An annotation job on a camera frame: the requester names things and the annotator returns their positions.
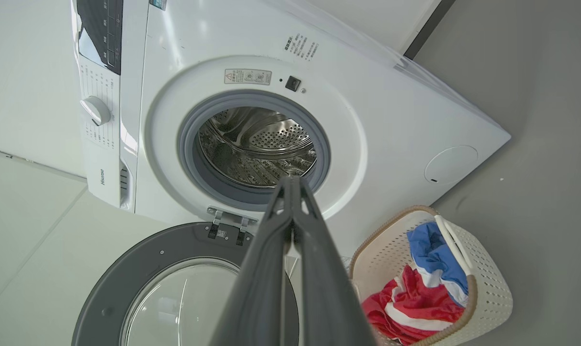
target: washing machine door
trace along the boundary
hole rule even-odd
[[[207,346],[253,235],[211,223],[175,226],[144,239],[97,282],[73,346]],[[286,345],[299,343],[299,315],[286,277]]]

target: white floor tile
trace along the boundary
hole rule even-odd
[[[82,305],[104,271],[168,226],[85,193],[0,296],[0,346],[71,344]]]
[[[0,292],[85,186],[0,155]]]

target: white plastic basket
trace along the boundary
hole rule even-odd
[[[415,206],[401,212],[361,245],[350,264],[350,278],[359,299],[380,292],[412,262],[406,233],[426,222],[437,222],[444,239],[468,278],[468,306],[461,318],[415,345],[458,345],[496,328],[512,313],[512,294],[493,259],[478,239],[446,221],[435,210]],[[398,345],[384,336],[380,344]]]

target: door hinge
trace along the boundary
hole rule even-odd
[[[221,210],[220,208],[209,207],[207,208],[207,213],[214,216],[211,228],[207,237],[215,239],[217,236],[226,237],[226,232],[220,230],[220,224],[233,226],[238,228],[240,231],[237,236],[235,243],[242,246],[244,243],[244,238],[249,226],[258,223],[257,219],[246,215],[238,215],[227,210]]]

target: clothes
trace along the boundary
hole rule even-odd
[[[455,304],[443,285],[426,287],[417,270],[405,266],[402,280],[389,281],[363,304],[368,321],[378,330],[409,345],[446,329],[464,308]]]
[[[462,307],[468,306],[468,279],[446,244],[436,222],[422,224],[407,232],[410,253],[423,284],[443,284],[450,297]]]

